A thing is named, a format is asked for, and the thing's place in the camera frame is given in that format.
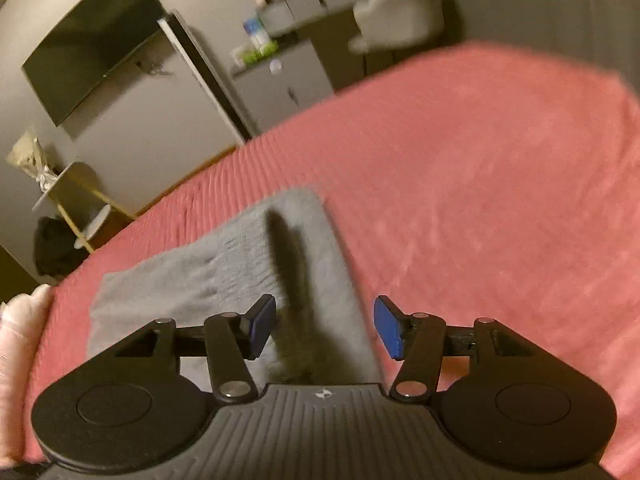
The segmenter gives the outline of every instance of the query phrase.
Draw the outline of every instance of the cabinet door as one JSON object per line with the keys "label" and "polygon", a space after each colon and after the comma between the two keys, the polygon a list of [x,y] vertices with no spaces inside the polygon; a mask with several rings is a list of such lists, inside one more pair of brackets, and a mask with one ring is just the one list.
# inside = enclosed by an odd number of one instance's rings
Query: cabinet door
{"label": "cabinet door", "polygon": [[282,65],[287,95],[301,110],[310,108],[334,93],[310,41],[293,49]]}
{"label": "cabinet door", "polygon": [[273,61],[252,68],[234,81],[244,106],[261,132],[296,114],[299,109],[289,97],[283,79],[271,73]]}
{"label": "cabinet door", "polygon": [[290,31],[295,24],[295,19],[285,0],[269,4],[257,11],[258,18],[262,22],[264,30],[272,37]]}
{"label": "cabinet door", "polygon": [[329,13],[326,0],[287,0],[296,24],[318,20]]}
{"label": "cabinet door", "polygon": [[234,84],[261,131],[334,92],[310,41],[249,69]]}

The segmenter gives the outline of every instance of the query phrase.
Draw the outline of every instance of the pink blanket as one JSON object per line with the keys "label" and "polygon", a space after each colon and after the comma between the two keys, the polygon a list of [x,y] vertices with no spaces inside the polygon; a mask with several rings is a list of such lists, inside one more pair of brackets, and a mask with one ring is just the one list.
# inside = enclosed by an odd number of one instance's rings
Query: pink blanket
{"label": "pink blanket", "polygon": [[[56,291],[26,423],[82,362],[105,272],[291,186],[324,200],[369,324],[378,294],[449,324],[501,320],[607,389],[619,419],[603,464],[640,478],[638,101],[613,74],[494,46],[418,57],[314,107],[97,251]],[[27,457],[41,457],[32,433]]]}

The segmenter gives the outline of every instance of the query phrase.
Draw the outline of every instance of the ribbed black surface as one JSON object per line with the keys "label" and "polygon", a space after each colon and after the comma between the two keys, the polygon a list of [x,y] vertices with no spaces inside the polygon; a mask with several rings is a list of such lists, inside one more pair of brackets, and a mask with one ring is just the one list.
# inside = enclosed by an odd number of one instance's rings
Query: ribbed black surface
{"label": "ribbed black surface", "polygon": [[[323,390],[331,394],[323,395]],[[55,466],[42,479],[87,477]],[[220,410],[201,439],[181,455],[118,478],[605,480],[610,476],[595,465],[525,474],[482,463],[447,440],[429,410],[388,400],[372,384],[270,386],[253,404]]]}

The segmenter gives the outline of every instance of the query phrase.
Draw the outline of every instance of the gray towel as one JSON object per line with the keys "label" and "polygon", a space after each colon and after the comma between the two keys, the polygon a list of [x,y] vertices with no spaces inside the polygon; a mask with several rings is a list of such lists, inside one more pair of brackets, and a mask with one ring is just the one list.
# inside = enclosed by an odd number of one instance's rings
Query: gray towel
{"label": "gray towel", "polygon": [[[334,232],[318,198],[303,189],[264,199],[193,244],[106,274],[90,311],[87,356],[153,319],[200,325],[212,314],[243,313],[263,294],[276,298],[278,325],[261,357],[247,362],[259,388],[381,381]],[[182,358],[180,373],[211,390],[203,358]]]}

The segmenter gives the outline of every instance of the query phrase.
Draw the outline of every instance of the blue clip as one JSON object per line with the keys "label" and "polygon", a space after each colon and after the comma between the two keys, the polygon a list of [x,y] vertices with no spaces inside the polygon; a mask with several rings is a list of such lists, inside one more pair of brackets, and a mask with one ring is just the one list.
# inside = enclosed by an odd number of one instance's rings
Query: blue clip
{"label": "blue clip", "polygon": [[263,294],[244,316],[249,322],[246,333],[249,338],[249,348],[255,359],[262,353],[267,339],[276,323],[276,299],[271,294]]}
{"label": "blue clip", "polygon": [[409,316],[395,306],[386,296],[378,296],[373,302],[373,324],[385,344],[389,356],[396,360],[404,359],[405,320]]}

